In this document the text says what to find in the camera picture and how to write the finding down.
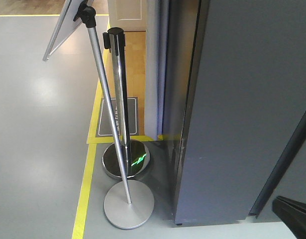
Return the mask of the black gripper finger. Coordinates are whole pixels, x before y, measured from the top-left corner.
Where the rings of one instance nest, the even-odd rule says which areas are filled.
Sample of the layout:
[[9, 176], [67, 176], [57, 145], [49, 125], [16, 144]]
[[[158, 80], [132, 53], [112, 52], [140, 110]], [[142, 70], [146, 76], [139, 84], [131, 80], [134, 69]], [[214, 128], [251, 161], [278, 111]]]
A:
[[277, 196], [272, 201], [272, 211], [297, 239], [306, 239], [306, 203]]

